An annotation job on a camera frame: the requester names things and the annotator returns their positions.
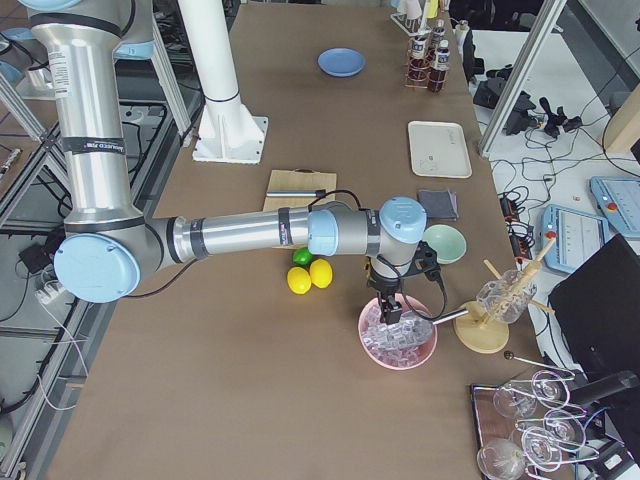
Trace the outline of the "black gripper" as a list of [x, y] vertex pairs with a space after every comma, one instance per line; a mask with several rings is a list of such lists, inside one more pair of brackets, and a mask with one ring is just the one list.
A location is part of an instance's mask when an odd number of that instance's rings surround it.
[[390, 322], [398, 323], [403, 313], [403, 307], [396, 300], [400, 291], [402, 275], [396, 265], [383, 256], [368, 258], [367, 285], [377, 292], [377, 300], [381, 309], [382, 324], [388, 323], [389, 306]]

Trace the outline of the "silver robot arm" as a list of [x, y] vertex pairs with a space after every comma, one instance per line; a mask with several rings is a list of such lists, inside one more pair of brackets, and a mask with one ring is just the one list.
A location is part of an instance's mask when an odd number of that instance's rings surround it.
[[331, 201], [217, 218], [147, 219], [130, 191], [114, 57], [152, 36], [148, 1], [30, 1], [31, 30], [48, 53], [70, 175], [72, 209], [54, 257], [58, 280], [76, 297], [109, 303], [174, 264], [270, 247], [362, 254], [382, 318], [400, 320], [396, 295], [422, 250], [426, 212], [395, 197], [380, 210]]

